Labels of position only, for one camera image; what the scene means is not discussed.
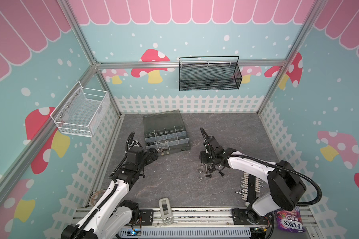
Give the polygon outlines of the clear plastic organizer box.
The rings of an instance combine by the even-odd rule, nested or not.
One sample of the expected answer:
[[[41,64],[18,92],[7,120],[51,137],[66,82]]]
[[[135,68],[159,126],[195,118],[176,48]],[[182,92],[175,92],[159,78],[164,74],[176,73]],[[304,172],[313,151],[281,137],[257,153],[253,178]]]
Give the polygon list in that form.
[[[146,115],[143,123],[146,149],[156,149],[159,156],[191,149],[179,110]]]

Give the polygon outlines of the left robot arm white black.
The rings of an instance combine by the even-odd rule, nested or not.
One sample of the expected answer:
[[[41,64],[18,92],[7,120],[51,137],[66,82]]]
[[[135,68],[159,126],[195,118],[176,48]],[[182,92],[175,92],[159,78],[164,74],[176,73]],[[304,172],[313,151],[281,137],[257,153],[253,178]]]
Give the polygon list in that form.
[[[130,189],[145,176],[145,166],[158,159],[156,149],[130,146],[122,162],[109,176],[111,182],[90,212],[75,226],[68,225],[62,239],[112,239],[127,224],[140,220],[138,203],[123,200]]]

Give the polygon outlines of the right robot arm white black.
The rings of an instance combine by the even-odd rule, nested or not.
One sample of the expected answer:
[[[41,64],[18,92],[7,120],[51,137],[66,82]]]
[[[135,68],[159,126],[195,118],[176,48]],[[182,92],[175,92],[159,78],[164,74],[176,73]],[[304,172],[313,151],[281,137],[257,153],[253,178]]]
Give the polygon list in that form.
[[[278,163],[263,161],[245,155],[232,148],[224,149],[213,136],[203,136],[205,153],[215,166],[246,172],[268,184],[270,192],[251,202],[243,213],[251,224],[258,224],[268,214],[286,210],[292,211],[297,206],[311,206],[322,199],[320,186],[310,177],[297,172],[287,161]],[[316,190],[317,196],[307,202],[300,202],[309,182]]]

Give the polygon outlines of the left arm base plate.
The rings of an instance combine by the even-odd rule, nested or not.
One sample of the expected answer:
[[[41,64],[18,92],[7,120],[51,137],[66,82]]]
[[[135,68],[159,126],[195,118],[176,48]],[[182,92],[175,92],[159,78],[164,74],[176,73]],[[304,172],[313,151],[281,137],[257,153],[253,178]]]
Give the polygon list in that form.
[[[154,210],[139,210],[138,222],[140,226],[152,226]]]

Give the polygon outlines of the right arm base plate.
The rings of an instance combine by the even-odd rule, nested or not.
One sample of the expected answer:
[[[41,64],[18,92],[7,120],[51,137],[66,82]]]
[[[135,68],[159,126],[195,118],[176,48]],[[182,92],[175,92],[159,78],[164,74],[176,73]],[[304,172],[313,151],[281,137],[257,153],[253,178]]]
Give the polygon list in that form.
[[[259,216],[253,210],[247,208],[233,208],[231,210],[234,225],[270,225],[270,217],[273,213]]]

